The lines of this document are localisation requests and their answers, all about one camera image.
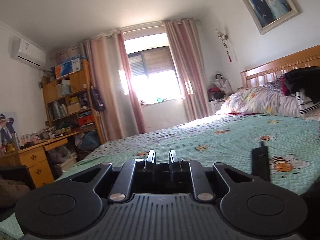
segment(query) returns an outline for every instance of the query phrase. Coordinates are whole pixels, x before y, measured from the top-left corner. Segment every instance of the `headboard slat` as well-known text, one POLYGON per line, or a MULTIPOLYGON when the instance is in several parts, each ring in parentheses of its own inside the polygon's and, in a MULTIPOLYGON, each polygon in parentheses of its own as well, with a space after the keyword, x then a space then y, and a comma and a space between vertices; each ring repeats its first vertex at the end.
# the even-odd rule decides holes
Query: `headboard slat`
POLYGON ((320 66, 320 45, 241 72, 242 86, 261 86, 293 69, 311 66, 320 66))

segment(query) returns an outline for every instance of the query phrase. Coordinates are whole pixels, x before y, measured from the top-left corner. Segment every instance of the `framed wedding photo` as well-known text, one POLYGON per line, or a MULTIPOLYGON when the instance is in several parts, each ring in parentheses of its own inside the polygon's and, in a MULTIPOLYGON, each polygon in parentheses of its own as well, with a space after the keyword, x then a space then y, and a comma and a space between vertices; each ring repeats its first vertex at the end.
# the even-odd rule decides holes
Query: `framed wedding photo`
POLYGON ((263 35, 299 14, 292 0, 243 0, 263 35))

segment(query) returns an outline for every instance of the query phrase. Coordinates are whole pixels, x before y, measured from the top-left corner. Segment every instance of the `window blind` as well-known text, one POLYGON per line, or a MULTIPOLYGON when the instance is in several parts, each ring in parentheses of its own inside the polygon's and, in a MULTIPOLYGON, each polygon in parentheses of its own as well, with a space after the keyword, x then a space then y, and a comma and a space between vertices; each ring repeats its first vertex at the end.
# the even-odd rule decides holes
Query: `window blind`
POLYGON ((148 74, 173 70, 169 47, 153 49, 141 53, 148 74))
POLYGON ((145 69, 141 55, 129 57, 129 64, 132 72, 132 76, 145 75, 145 69))

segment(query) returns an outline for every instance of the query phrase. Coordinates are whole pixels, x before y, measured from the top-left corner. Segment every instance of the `red box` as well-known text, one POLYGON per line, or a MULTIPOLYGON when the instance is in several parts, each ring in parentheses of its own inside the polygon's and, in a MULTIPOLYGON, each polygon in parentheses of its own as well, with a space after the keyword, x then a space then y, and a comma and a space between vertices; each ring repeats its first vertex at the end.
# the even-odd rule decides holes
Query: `red box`
POLYGON ((93 122, 93 116, 92 116, 92 114, 89 114, 89 115, 86 115, 86 116, 83 116, 83 117, 79 117, 78 118, 78 122, 79 122, 79 126, 83 126, 83 125, 92 123, 93 122))

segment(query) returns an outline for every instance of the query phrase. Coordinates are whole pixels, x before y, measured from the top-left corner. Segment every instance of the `bee wing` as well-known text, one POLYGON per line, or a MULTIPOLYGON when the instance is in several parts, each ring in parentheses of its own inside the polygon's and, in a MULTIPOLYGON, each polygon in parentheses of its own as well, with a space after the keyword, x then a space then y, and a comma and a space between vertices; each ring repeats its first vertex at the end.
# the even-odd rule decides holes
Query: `bee wing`
POLYGON ((277 173, 278 171, 275 169, 275 165, 274 164, 271 164, 270 165, 270 174, 272 175, 272 174, 275 174, 275 173, 277 173))
POLYGON ((285 156, 282 156, 282 158, 284 158, 286 161, 290 161, 294 159, 294 155, 293 154, 287 154, 285 156))
POLYGON ((290 160, 288 162, 291 163, 295 169, 303 169, 311 165, 310 162, 303 161, 303 160, 290 160))

